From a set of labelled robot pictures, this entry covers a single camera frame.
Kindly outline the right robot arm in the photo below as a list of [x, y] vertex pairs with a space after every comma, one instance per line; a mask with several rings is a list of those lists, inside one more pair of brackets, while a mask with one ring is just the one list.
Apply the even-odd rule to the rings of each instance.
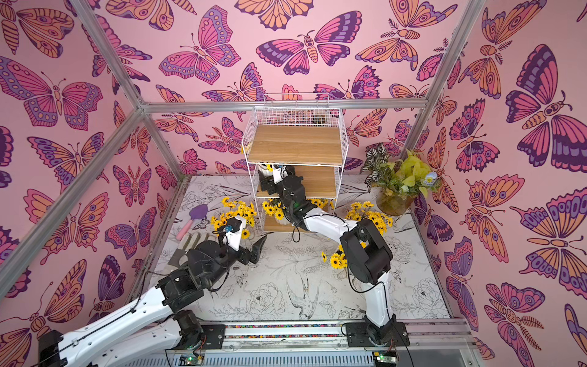
[[292, 227], [292, 239], [301, 231], [317, 233], [342, 246], [347, 260], [347, 280], [352, 291], [365, 296], [366, 333], [376, 346], [409, 347], [406, 327], [391, 313], [388, 278], [392, 251], [377, 226], [369, 219], [347, 220], [328, 213], [306, 196], [303, 178], [285, 168], [280, 173], [259, 174], [261, 189], [276, 194], [273, 199], [284, 211], [281, 222]]

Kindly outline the purple pink garden trowel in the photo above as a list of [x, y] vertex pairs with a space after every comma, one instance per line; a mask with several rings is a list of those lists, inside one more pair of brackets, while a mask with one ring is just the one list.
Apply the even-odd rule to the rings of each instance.
[[208, 211], [208, 206], [205, 203], [193, 207], [189, 212], [189, 220], [183, 226], [181, 231], [176, 235], [176, 240], [181, 241], [183, 237], [185, 237], [187, 232], [190, 230], [194, 222], [201, 221], [206, 218]]

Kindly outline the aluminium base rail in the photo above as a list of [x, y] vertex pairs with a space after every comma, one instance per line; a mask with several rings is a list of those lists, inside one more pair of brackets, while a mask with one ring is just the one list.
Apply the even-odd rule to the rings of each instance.
[[99, 354], [94, 366], [483, 366], [465, 322], [399, 321], [377, 344], [361, 321], [205, 322], [193, 347], [169, 323]]

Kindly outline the white green gardening glove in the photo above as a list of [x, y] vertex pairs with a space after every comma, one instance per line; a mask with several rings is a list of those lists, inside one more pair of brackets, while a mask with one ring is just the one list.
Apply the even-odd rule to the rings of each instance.
[[179, 268], [187, 262], [187, 254], [190, 250], [195, 249], [202, 241], [210, 238], [209, 233], [203, 232], [188, 232], [180, 241], [180, 245], [174, 250], [168, 265], [173, 268]]

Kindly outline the sunflower pot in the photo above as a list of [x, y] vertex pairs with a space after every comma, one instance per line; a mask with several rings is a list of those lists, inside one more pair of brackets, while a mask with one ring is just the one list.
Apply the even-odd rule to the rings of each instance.
[[286, 220], [284, 208], [280, 200], [266, 200], [262, 203], [262, 208], [267, 216], [273, 217], [276, 221]]
[[[210, 222], [215, 232], [220, 231], [224, 226], [231, 226], [233, 229], [244, 226], [241, 238], [246, 240], [252, 236], [252, 230], [255, 229], [257, 224], [257, 217], [258, 212], [254, 203], [223, 197], [221, 200], [221, 211], [217, 215], [212, 216]], [[239, 225], [229, 224], [229, 220], [234, 218], [240, 221]]]
[[333, 212], [335, 209], [333, 200], [313, 198], [310, 199], [310, 202], [319, 209], [322, 209], [328, 213]]
[[347, 269], [349, 266], [342, 246], [338, 246], [336, 251], [331, 255], [327, 255], [325, 252], [321, 252], [321, 258], [324, 263], [330, 264], [333, 269]]
[[259, 175], [262, 177], [272, 177], [273, 176], [273, 166], [271, 164], [257, 164]]
[[352, 203], [345, 218], [357, 222], [364, 219], [371, 220], [382, 235], [385, 235], [394, 223], [393, 217], [378, 211], [370, 201]]

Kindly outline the aluminium frame bars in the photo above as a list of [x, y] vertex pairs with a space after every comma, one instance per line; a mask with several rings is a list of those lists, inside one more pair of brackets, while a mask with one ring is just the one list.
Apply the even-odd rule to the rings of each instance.
[[[55, 231], [57, 225], [64, 219], [72, 209], [73, 205], [85, 194], [90, 185], [96, 180], [105, 166], [114, 157], [119, 146], [125, 141], [125, 138], [131, 134], [139, 123], [144, 123], [149, 129], [152, 138], [160, 149], [166, 162], [175, 170], [176, 175], [180, 175], [178, 163], [173, 159], [171, 149], [158, 132], [152, 116], [154, 113], [173, 113], [173, 112], [251, 112], [260, 107], [261, 102], [179, 102], [179, 103], [147, 103], [137, 92], [133, 82], [124, 71], [122, 64], [118, 61], [114, 49], [111, 47], [105, 33], [102, 31], [99, 22], [85, 1], [74, 1], [72, 3], [76, 10], [79, 20], [84, 25], [96, 42], [102, 55], [105, 57], [111, 71], [121, 84], [121, 87], [128, 101], [134, 109], [123, 124], [115, 130], [105, 146], [97, 152], [89, 166], [84, 169], [81, 175], [73, 182], [72, 186], [65, 190], [62, 197], [58, 198], [55, 205], [50, 209], [49, 214], [42, 218], [40, 223], [35, 225], [25, 235], [20, 245], [15, 249], [14, 255], [8, 258], [1, 265], [1, 294], [6, 295], [13, 284], [32, 263], [38, 252], [49, 239], [49, 236]], [[329, 107], [341, 109], [367, 109], [367, 108], [395, 108], [395, 107], [414, 107], [429, 113], [432, 103], [440, 95], [440, 88], [448, 79], [448, 73], [451, 71], [453, 64], [460, 55], [467, 38], [475, 24], [475, 20], [482, 13], [485, 6], [483, 1], [469, 1], [466, 4], [463, 16], [457, 23], [453, 33], [448, 52], [443, 59], [443, 64], [437, 71], [437, 77], [432, 87], [424, 99], [344, 99], [344, 100], [315, 100], [304, 99], [301, 101], [273, 101], [269, 102], [270, 107], [279, 107], [286, 109], [309, 109], [313, 107]]]

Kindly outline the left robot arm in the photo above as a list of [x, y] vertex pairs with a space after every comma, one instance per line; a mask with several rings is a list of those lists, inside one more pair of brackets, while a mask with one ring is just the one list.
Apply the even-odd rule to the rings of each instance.
[[50, 332], [38, 342], [39, 366], [123, 365], [156, 350], [199, 348], [205, 329], [188, 306], [218, 291], [236, 262], [256, 264], [266, 238], [251, 249], [207, 240], [186, 262], [119, 310], [78, 330]]

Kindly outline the green leafy potted plant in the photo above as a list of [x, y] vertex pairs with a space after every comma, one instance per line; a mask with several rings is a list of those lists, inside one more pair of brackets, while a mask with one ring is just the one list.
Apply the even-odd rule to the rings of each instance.
[[412, 151], [405, 159], [393, 161], [382, 143], [367, 149], [361, 172], [368, 174], [367, 188], [378, 189], [380, 211], [393, 217], [404, 214], [417, 198], [426, 198], [440, 188], [437, 173]]

